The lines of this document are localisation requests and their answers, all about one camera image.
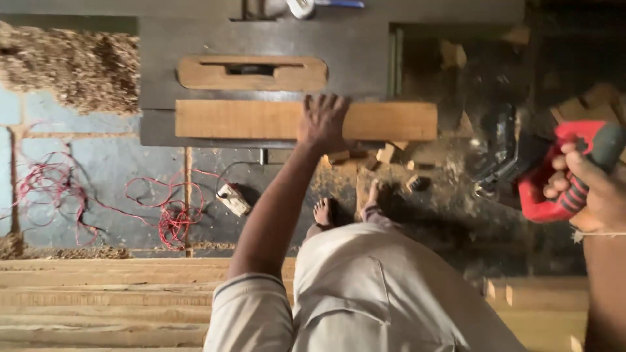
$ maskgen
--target man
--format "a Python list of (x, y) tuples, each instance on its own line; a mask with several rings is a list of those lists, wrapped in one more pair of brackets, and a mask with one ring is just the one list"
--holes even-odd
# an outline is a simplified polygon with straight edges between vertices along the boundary
[[(205, 351), (525, 351), (485, 300), (434, 252), (402, 235), (371, 187), (363, 223), (333, 228), (329, 204), (297, 257), (293, 311), (280, 269), (319, 159), (347, 149), (349, 100), (304, 100), (297, 146), (257, 202), (239, 239), (228, 281), (213, 295)], [(572, 219), (585, 232), (626, 232), (626, 186), (565, 145), (544, 193), (569, 185), (569, 168), (591, 191)], [(584, 240), (591, 287), (587, 348), (626, 346), (626, 236)]]

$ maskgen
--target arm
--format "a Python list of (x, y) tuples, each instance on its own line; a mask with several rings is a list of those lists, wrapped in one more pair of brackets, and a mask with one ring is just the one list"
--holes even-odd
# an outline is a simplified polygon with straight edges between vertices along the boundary
[(349, 100), (321, 95), (304, 100), (297, 145), (255, 205), (230, 261), (228, 279), (250, 272), (281, 278), (280, 269), (319, 159), (347, 149), (342, 128)]
[[(563, 152), (566, 156), (554, 161), (555, 169), (569, 168), (590, 187), (587, 206), (571, 223), (583, 232), (623, 233), (583, 240), (591, 300), (585, 350), (626, 351), (626, 170), (618, 168), (609, 177), (576, 152), (573, 144), (563, 146)], [(545, 194), (551, 197), (568, 187), (564, 174), (558, 172)]]

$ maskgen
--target hand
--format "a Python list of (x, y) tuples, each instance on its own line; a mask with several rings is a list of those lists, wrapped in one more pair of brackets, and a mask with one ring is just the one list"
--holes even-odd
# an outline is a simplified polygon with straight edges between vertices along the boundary
[(343, 137), (344, 120), (350, 98), (321, 94), (313, 100), (304, 97), (304, 114), (297, 131), (299, 145), (312, 148), (320, 156), (349, 149)]
[(626, 168), (617, 165), (615, 175), (609, 177), (577, 152), (575, 144), (565, 144), (561, 150), (564, 155), (552, 161), (557, 172), (548, 181), (543, 194), (554, 198), (569, 189), (570, 183), (565, 178), (565, 170), (569, 168), (590, 188), (587, 206), (570, 219), (572, 225), (583, 232), (626, 232)]

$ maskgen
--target blue tool handle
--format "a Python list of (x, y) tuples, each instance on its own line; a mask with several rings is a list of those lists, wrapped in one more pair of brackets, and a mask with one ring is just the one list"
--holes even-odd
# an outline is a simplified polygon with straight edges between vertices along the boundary
[(315, 0), (315, 5), (320, 6), (343, 6), (345, 8), (365, 8), (365, 4), (362, 1), (356, 0)]

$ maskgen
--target red power tool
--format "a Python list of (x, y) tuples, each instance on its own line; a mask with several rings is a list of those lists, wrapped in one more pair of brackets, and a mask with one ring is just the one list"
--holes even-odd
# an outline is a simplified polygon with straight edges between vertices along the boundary
[(587, 187), (578, 177), (566, 174), (571, 187), (556, 199), (547, 199), (543, 188), (555, 173), (552, 160), (561, 147), (576, 143), (577, 149), (607, 173), (613, 171), (626, 146), (623, 127), (599, 121), (567, 122), (555, 129), (556, 141), (519, 130), (511, 104), (492, 107), (483, 130), (485, 147), (471, 153), (466, 171), (475, 182), (476, 194), (520, 209), (531, 221), (568, 220), (587, 204)]
[(561, 147), (576, 143), (577, 150), (604, 172), (613, 171), (624, 150), (623, 128), (602, 121), (566, 122), (555, 129), (556, 143), (549, 149), (542, 164), (518, 179), (521, 211), (535, 222), (569, 220), (587, 204), (589, 187), (571, 172), (567, 172), (570, 188), (555, 199), (546, 199), (543, 188), (555, 173), (552, 160), (563, 155)]

